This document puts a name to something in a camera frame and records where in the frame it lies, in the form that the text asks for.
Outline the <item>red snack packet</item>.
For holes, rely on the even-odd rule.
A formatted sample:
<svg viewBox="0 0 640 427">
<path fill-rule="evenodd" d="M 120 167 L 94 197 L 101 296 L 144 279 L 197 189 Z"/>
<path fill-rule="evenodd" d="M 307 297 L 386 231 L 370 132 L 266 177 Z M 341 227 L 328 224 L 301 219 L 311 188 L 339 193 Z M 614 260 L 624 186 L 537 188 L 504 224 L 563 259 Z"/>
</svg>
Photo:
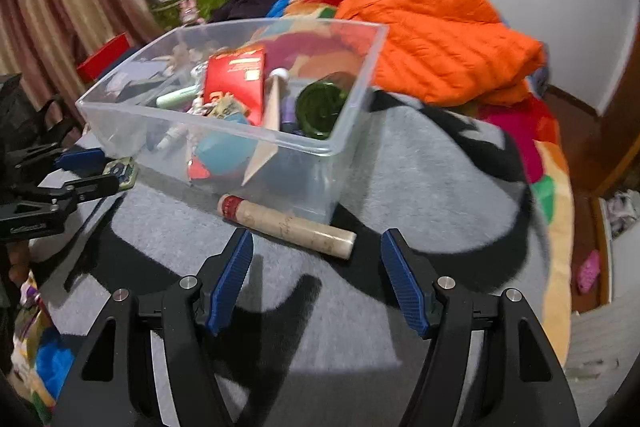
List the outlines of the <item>red snack packet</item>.
<svg viewBox="0 0 640 427">
<path fill-rule="evenodd" d="M 190 113 L 207 120 L 220 120 L 243 126 L 259 126 L 265 106 L 264 67 L 266 52 L 260 44 L 250 44 L 233 50 L 221 50 L 213 54 L 206 62 L 204 83 L 200 96 L 192 103 Z M 224 119 L 207 117 L 208 104 L 214 98 L 231 93 L 246 105 L 250 115 L 232 115 Z M 211 131 L 198 131 L 189 134 L 191 147 L 186 172 L 192 181 L 204 181 L 217 178 L 212 176 L 196 159 L 195 147 L 204 135 Z"/>
</svg>

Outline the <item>pale green tube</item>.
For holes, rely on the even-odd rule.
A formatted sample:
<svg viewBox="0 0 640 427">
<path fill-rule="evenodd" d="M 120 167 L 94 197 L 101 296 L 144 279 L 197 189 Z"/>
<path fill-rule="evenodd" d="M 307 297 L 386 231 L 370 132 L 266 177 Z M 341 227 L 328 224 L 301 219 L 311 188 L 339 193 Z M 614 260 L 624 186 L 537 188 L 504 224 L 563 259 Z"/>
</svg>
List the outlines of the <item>pale green tube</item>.
<svg viewBox="0 0 640 427">
<path fill-rule="evenodd" d="M 186 104 L 191 104 L 199 96 L 200 88 L 192 84 L 192 86 L 180 88 L 158 96 L 155 100 L 155 105 L 161 109 L 173 110 L 176 107 L 180 108 L 186 106 Z"/>
</svg>

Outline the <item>dark purple bottle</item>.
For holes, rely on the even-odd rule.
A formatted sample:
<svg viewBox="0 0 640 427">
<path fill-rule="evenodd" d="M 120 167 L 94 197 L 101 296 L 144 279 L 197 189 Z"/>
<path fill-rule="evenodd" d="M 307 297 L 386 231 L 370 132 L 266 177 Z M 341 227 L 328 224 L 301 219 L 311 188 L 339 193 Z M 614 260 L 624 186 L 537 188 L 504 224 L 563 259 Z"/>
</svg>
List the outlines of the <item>dark purple bottle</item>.
<svg viewBox="0 0 640 427">
<path fill-rule="evenodd" d="M 299 134 L 296 118 L 296 98 L 293 95 L 282 98 L 280 105 L 280 130 L 286 133 Z"/>
</svg>

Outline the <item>wooden block stamp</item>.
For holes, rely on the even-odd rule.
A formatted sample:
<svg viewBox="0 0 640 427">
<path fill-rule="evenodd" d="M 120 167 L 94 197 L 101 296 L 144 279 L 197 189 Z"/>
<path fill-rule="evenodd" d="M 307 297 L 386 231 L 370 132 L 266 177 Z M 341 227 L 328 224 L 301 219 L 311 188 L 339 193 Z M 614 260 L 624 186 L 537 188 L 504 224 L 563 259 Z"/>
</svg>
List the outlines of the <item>wooden block stamp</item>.
<svg viewBox="0 0 640 427">
<path fill-rule="evenodd" d="M 250 115 L 250 110 L 231 93 L 218 96 L 218 98 L 214 98 L 213 101 L 208 104 L 207 117 L 224 119 L 232 115 L 247 117 Z"/>
</svg>

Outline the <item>colourful patchwork blanket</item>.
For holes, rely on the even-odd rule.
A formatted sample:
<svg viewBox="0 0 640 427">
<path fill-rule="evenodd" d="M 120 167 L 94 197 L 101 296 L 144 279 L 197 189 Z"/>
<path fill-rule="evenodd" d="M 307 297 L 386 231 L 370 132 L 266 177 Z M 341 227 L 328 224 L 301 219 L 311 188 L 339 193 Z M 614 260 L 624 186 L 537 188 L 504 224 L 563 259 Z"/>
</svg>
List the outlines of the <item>colourful patchwork blanket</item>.
<svg viewBox="0 0 640 427">
<path fill-rule="evenodd" d="M 271 17 L 332 18 L 344 0 L 279 0 Z M 575 210 L 570 172 L 561 147 L 561 131 L 550 108 L 535 94 L 526 78 L 528 97 L 512 105 L 486 103 L 480 98 L 460 106 L 442 107 L 469 124 L 484 122 L 507 136 L 518 152 L 524 176 L 547 222 L 550 246 L 550 281 L 544 291 L 542 324 L 559 359 L 570 351 L 570 262 L 574 246 Z"/>
</svg>

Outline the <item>beige cylinder with red band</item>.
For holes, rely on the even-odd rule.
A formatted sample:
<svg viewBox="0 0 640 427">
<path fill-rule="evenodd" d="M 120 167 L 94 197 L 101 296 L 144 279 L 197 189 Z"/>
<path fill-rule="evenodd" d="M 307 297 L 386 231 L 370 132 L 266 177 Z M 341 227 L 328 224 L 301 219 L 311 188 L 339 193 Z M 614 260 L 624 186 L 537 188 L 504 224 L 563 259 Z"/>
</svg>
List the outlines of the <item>beige cylinder with red band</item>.
<svg viewBox="0 0 640 427">
<path fill-rule="evenodd" d="M 285 243 L 338 259 L 352 257 L 357 238 L 354 232 L 286 215 L 231 194 L 221 196 L 217 210 L 224 219 Z"/>
</svg>

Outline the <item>white cream tube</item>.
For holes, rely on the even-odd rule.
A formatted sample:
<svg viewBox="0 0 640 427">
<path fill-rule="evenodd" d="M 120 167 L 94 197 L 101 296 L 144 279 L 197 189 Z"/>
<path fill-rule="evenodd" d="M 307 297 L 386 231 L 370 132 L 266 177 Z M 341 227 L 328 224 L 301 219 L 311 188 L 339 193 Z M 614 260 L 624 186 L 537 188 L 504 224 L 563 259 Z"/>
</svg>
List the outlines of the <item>white cream tube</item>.
<svg viewBox="0 0 640 427">
<path fill-rule="evenodd" d="M 160 141 L 156 144 L 155 150 L 161 152 L 162 150 L 168 150 L 183 140 L 189 134 L 189 127 L 185 124 L 174 124 L 170 126 L 165 134 L 160 138 Z"/>
</svg>

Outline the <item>green pump bottle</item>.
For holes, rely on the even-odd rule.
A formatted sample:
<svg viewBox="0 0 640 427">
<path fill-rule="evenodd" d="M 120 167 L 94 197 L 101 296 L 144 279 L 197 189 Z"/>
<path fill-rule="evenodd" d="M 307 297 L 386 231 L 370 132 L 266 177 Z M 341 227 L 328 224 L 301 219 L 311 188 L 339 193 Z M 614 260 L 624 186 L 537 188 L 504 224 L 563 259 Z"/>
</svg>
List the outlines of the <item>green pump bottle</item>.
<svg viewBox="0 0 640 427">
<path fill-rule="evenodd" d="M 299 93 L 295 117 L 302 135 L 316 140 L 329 138 L 355 81 L 351 72 L 331 72 Z"/>
</svg>

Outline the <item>green flower tin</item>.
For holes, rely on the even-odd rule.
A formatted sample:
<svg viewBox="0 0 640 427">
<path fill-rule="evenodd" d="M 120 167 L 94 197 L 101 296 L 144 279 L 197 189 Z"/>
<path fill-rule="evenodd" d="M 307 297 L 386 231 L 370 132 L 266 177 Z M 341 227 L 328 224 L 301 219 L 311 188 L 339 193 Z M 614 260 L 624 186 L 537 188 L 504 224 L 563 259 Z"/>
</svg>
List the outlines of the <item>green flower tin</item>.
<svg viewBox="0 0 640 427">
<path fill-rule="evenodd" d="M 138 176 L 139 168 L 132 157 L 123 157 L 112 160 L 105 165 L 104 176 L 110 174 L 116 176 L 119 184 L 119 191 L 127 191 L 134 187 Z"/>
</svg>

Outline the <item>pink bunny doll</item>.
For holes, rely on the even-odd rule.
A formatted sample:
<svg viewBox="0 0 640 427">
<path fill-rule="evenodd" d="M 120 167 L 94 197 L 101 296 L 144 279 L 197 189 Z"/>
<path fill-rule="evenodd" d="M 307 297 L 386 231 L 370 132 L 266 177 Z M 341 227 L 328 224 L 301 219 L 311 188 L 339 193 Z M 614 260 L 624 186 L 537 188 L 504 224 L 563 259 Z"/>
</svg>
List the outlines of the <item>pink bunny doll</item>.
<svg viewBox="0 0 640 427">
<path fill-rule="evenodd" d="M 181 0 L 179 8 L 180 20 L 184 26 L 197 25 L 202 22 L 196 0 Z"/>
</svg>

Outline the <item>blue tape roll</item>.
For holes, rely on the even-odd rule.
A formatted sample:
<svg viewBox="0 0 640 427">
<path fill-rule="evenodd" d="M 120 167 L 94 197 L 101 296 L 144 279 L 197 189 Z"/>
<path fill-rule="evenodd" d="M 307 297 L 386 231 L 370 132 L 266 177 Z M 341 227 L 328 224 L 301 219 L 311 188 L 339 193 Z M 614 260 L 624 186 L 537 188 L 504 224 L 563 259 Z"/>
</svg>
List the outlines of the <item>blue tape roll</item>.
<svg viewBox="0 0 640 427">
<path fill-rule="evenodd" d="M 222 131 L 208 132 L 194 155 L 212 176 L 235 172 L 253 157 L 257 141 Z"/>
</svg>

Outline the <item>beige tube with white cap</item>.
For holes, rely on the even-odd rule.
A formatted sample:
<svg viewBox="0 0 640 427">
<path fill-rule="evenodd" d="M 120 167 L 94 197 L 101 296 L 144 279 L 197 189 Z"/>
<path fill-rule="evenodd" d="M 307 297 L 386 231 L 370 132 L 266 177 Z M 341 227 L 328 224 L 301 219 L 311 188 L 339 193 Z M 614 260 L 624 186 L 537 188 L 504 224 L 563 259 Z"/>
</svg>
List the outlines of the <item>beige tube with white cap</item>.
<svg viewBox="0 0 640 427">
<path fill-rule="evenodd" d="M 267 100 L 262 115 L 262 127 L 264 129 L 280 130 L 280 101 L 281 86 L 288 82 L 288 70 L 286 68 L 276 68 L 270 72 L 267 81 Z M 259 141 L 255 147 L 254 154 L 246 166 L 242 186 L 245 186 L 256 176 L 258 171 L 268 164 L 271 158 L 278 153 L 277 144 Z"/>
</svg>

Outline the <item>orange puffer jacket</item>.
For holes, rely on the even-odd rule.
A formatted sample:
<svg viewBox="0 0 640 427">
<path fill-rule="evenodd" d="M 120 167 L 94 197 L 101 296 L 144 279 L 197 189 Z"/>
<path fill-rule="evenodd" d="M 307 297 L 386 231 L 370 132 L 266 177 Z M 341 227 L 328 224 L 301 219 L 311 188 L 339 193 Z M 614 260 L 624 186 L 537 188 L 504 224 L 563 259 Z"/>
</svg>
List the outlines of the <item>orange puffer jacket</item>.
<svg viewBox="0 0 640 427">
<path fill-rule="evenodd" d="M 521 102 L 546 64 L 544 45 L 506 26 L 489 0 L 344 0 L 335 16 L 387 26 L 375 86 L 428 104 Z"/>
</svg>

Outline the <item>clear plastic bin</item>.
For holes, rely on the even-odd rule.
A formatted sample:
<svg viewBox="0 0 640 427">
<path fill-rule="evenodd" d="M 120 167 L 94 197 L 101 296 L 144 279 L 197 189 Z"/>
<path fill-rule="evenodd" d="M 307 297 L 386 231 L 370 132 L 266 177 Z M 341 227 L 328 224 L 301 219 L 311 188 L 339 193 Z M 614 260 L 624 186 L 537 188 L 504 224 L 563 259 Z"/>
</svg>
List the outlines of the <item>clear plastic bin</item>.
<svg viewBox="0 0 640 427">
<path fill-rule="evenodd" d="M 78 100 L 110 156 L 318 222 L 346 183 L 387 30 L 334 18 L 182 26 Z"/>
</svg>

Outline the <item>grey and black blanket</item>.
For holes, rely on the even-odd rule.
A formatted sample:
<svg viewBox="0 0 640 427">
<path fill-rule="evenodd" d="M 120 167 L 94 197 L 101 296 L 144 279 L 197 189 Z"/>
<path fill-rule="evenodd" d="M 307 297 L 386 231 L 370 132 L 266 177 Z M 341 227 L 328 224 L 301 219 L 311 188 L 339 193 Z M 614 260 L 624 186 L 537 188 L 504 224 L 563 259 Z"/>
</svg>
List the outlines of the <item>grey and black blanket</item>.
<svg viewBox="0 0 640 427">
<path fill-rule="evenodd" d="M 230 325 L 209 338 L 239 426 L 395 426 L 427 344 L 380 263 L 390 228 L 472 291 L 518 288 L 535 311 L 549 275 L 547 222 L 518 152 L 484 122 L 375 95 L 333 224 L 348 260 L 254 239 Z M 113 291 L 160 291 L 222 251 L 233 231 L 208 195 L 144 172 L 125 194 L 81 205 L 30 245 L 44 301 L 72 343 Z"/>
</svg>

